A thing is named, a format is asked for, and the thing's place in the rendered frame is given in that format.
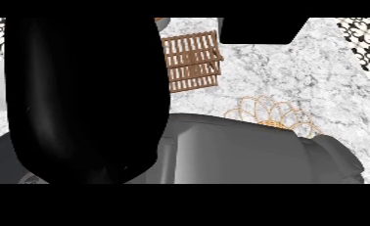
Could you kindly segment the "black lattice mat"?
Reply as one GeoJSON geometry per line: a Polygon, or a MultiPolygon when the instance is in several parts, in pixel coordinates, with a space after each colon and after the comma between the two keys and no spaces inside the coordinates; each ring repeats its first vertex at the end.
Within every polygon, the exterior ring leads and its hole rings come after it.
{"type": "Polygon", "coordinates": [[[370,74],[370,18],[337,18],[337,27],[355,56],[355,63],[370,74]]]}

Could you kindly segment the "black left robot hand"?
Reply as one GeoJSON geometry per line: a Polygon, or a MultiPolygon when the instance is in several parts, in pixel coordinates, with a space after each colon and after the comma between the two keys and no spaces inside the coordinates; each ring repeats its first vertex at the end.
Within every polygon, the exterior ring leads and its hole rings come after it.
{"type": "Polygon", "coordinates": [[[154,19],[10,17],[10,140],[50,184],[121,184],[157,160],[168,82],[154,19]]]}

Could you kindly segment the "grey round object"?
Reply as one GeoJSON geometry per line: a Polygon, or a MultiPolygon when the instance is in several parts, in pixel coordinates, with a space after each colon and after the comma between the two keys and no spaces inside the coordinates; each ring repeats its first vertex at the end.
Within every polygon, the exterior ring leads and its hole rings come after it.
{"type": "Polygon", "coordinates": [[[163,31],[170,23],[170,18],[158,18],[154,20],[157,31],[163,31]]]}

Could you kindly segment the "black appliance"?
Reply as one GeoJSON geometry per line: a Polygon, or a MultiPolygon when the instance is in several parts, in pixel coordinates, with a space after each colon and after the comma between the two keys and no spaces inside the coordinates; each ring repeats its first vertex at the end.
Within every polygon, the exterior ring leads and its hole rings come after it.
{"type": "Polygon", "coordinates": [[[306,18],[228,17],[217,19],[222,44],[285,45],[291,42],[306,18]]]}

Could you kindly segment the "brown wooden tiered shelf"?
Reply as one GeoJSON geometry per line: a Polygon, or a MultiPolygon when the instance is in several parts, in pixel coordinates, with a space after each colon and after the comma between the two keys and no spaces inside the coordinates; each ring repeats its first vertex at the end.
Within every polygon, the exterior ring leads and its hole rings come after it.
{"type": "Polygon", "coordinates": [[[223,57],[216,31],[164,37],[161,39],[171,93],[217,86],[223,57]]]}

